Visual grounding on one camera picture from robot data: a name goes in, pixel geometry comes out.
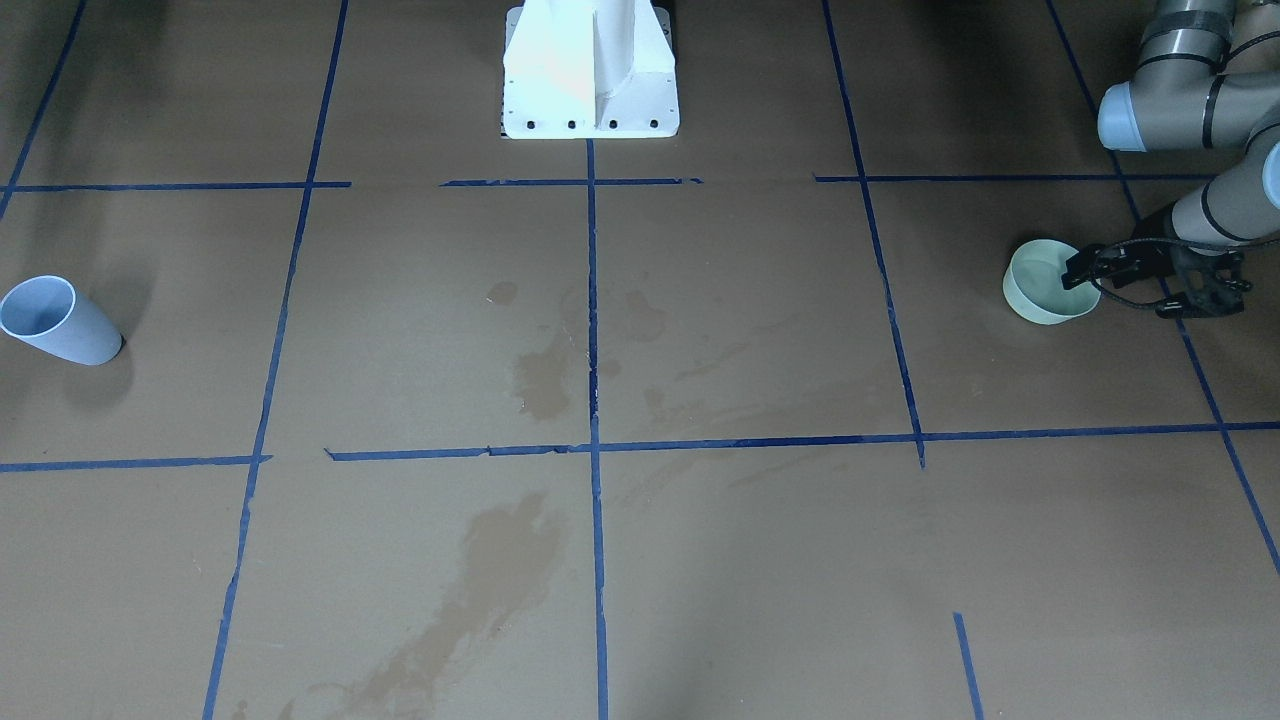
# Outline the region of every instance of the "white bracket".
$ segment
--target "white bracket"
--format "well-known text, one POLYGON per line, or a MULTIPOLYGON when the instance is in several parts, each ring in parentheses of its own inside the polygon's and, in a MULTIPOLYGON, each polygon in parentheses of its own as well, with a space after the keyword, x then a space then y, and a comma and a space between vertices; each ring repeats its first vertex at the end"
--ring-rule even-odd
POLYGON ((513 140, 671 137, 671 17, 649 0, 525 0, 507 13, 502 126, 513 140))

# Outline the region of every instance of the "floor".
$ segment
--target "floor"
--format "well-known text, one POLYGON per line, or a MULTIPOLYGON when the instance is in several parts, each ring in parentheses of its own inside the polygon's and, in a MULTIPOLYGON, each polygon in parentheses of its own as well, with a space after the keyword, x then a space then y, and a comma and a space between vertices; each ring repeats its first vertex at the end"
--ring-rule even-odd
POLYGON ((1280 717, 1280 252, 1006 306, 1147 0, 676 9, 664 141, 506 141, 512 0, 0 3, 0 716, 1280 717))

